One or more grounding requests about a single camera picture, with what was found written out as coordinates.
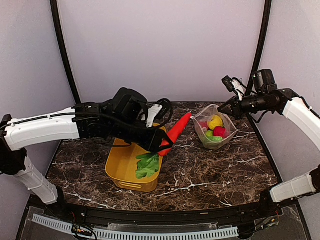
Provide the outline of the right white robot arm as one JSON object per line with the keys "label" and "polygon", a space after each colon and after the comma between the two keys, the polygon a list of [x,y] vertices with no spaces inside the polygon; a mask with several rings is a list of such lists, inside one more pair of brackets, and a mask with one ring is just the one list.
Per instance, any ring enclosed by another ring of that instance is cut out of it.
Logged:
{"label": "right white robot arm", "polygon": [[275,203],[320,192],[320,118],[302,96],[289,88],[257,92],[242,100],[235,95],[219,106],[218,111],[234,120],[267,113],[275,117],[266,117],[258,132],[271,148],[276,168],[284,179],[255,205],[258,216],[266,217],[274,210]]}

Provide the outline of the clear zip top bag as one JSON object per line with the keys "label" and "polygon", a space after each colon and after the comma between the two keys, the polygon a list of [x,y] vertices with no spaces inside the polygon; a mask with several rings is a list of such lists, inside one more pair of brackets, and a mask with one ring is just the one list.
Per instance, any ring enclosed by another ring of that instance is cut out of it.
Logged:
{"label": "clear zip top bag", "polygon": [[239,131],[226,114],[218,111],[218,105],[215,104],[208,105],[191,119],[200,141],[209,150],[222,148]]}

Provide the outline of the green toy cabbage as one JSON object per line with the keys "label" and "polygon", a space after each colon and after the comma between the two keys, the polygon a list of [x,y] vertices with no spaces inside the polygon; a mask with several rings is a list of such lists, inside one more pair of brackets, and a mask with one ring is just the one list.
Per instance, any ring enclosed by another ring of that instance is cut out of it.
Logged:
{"label": "green toy cabbage", "polygon": [[218,143],[221,142],[223,140],[223,138],[221,136],[215,136],[214,132],[212,130],[208,130],[205,133],[205,136],[212,142]]}

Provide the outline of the red toy apple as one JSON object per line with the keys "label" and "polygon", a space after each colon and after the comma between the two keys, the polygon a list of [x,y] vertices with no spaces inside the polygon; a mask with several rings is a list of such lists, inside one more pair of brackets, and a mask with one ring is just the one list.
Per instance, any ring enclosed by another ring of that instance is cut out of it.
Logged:
{"label": "red toy apple", "polygon": [[208,130],[209,127],[208,127],[208,123],[206,121],[204,121],[204,122],[203,121],[199,121],[198,123],[199,123],[201,129],[204,132],[206,132]]}

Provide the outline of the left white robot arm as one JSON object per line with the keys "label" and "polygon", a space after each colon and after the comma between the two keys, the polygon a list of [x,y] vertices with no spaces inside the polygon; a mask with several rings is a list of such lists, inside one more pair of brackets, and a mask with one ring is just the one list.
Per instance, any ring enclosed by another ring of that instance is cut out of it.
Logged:
{"label": "left white robot arm", "polygon": [[100,103],[81,103],[62,111],[17,119],[10,114],[0,123],[0,172],[14,176],[37,195],[60,218],[71,213],[63,192],[50,183],[33,165],[26,147],[59,141],[90,138],[117,138],[151,153],[173,146],[163,124],[147,126],[138,120],[138,111],[122,115]]}

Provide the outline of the red toy tomato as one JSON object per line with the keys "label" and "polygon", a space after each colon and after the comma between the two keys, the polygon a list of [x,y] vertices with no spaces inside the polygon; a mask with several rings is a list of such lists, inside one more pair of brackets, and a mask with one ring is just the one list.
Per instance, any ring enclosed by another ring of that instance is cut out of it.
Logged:
{"label": "red toy tomato", "polygon": [[214,136],[220,136],[222,138],[227,138],[228,137],[228,131],[221,126],[216,126],[213,130],[213,135]]}

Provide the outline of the orange toy carrot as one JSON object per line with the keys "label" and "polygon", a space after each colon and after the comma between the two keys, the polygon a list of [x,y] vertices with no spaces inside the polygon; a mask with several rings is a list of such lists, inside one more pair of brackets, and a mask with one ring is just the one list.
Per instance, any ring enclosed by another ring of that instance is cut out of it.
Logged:
{"label": "orange toy carrot", "polygon": [[[179,136],[183,133],[191,117],[192,114],[190,112],[186,113],[167,133],[172,141],[172,145],[176,143]],[[172,147],[169,147],[169,145],[170,143],[167,140],[163,140],[160,146],[165,147],[164,150],[136,156],[138,162],[135,176],[137,179],[149,178],[160,170],[160,157],[166,156],[171,151]]]}

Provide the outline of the yellow toy lemon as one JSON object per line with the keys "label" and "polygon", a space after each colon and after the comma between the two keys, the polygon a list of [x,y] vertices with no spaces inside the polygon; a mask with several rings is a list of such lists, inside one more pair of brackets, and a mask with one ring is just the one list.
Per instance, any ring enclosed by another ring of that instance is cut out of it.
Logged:
{"label": "yellow toy lemon", "polygon": [[212,131],[216,127],[223,127],[223,126],[224,126],[224,122],[223,122],[222,118],[218,115],[214,115],[212,117],[212,119],[208,122],[208,128]]}

